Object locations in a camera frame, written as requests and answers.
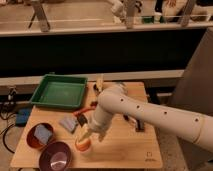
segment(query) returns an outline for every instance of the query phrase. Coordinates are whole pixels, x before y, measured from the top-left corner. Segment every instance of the wire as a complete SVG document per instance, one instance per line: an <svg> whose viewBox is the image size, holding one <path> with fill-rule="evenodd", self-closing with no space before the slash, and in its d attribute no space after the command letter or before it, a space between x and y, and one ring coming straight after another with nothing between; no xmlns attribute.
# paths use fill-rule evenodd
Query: wire
<svg viewBox="0 0 213 171"><path fill-rule="evenodd" d="M7 130L7 128L8 128L8 126L4 130L1 131L0 135L2 135Z"/></svg>
<svg viewBox="0 0 213 171"><path fill-rule="evenodd" d="M7 145L7 143L6 143L6 135L7 135L7 132L11 129L11 128L13 128L15 126L15 124L11 124L10 126L8 126L6 129L5 129L5 131L4 131L4 133L3 133L3 138L2 138L2 140L3 140L3 145L4 145L4 147L9 151L9 152L11 152L11 153L15 153L13 150L11 150L9 147L8 147L8 145Z"/></svg>
<svg viewBox="0 0 213 171"><path fill-rule="evenodd" d="M7 96L7 99L5 99L4 101L2 101L1 103L1 107L0 107L0 118L2 120L7 120L10 118L10 116L8 116L9 112L13 111L13 109L16 106L16 101L15 101L15 95L17 94L17 91L15 88L11 88L10 92Z"/></svg>

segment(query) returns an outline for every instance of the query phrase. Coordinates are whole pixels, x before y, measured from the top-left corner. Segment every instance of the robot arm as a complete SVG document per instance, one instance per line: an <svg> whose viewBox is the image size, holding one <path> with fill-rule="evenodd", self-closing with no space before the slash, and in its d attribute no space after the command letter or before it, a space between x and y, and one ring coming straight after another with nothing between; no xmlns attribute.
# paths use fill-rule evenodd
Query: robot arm
<svg viewBox="0 0 213 171"><path fill-rule="evenodd" d="M123 85L105 89L89 119L89 132L105 135L115 113L122 113L167 130L213 152L213 118L201 113L149 104L125 95Z"/></svg>

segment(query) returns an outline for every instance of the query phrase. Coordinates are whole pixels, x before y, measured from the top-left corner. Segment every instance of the brown bowl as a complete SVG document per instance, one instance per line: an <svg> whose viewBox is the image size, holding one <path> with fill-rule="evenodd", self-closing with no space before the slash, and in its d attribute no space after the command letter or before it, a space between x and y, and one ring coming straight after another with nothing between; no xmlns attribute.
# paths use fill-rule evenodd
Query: brown bowl
<svg viewBox="0 0 213 171"><path fill-rule="evenodd" d="M39 158L41 171L64 171L70 164L72 154L69 146L61 141L49 144Z"/></svg>
<svg viewBox="0 0 213 171"><path fill-rule="evenodd" d="M42 144L35 136L34 136L34 132L35 132L35 129L38 125L44 125L45 128L47 128L49 131L52 132L52 136L49 138L47 144ZM27 134L27 144L32 147L32 148L36 148L36 149L42 149L44 148L46 145L48 145L50 142L53 141L53 137L54 137L54 131L53 131L53 127L48 124L48 123L39 123L37 125L35 125L34 127L32 127L30 129L30 131L28 132Z"/></svg>

